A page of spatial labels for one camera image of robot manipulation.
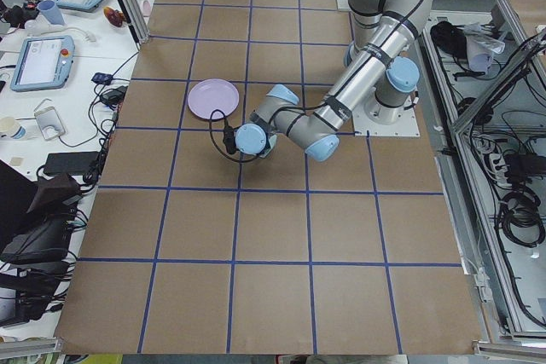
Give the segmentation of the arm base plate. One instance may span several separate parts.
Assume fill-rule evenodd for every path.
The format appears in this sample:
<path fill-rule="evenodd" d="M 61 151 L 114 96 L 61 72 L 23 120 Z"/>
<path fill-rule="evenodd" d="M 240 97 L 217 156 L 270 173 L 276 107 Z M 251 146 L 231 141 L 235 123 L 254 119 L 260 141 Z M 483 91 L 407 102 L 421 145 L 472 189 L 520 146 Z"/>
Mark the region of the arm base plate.
<path fill-rule="evenodd" d="M 360 136 L 378 137 L 410 137 L 421 136 L 416 120 L 415 109 L 411 106 L 411 98 L 400 107 L 386 107 L 375 98 L 375 93 L 369 96 L 352 111 L 353 128 Z"/>

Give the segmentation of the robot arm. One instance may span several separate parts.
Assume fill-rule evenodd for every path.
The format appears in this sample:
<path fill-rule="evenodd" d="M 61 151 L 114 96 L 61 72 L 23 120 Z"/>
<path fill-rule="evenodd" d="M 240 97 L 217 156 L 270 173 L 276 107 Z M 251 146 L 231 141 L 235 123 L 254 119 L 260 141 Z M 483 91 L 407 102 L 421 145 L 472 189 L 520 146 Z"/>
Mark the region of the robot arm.
<path fill-rule="evenodd" d="M 315 107 L 302 107 L 282 84 L 275 85 L 235 131 L 237 150 L 260 156 L 285 135 L 316 161 L 328 159 L 339 145 L 336 135 L 358 104 L 386 78 L 405 46 L 421 34 L 432 0 L 348 0 L 358 23 L 345 72 Z"/>

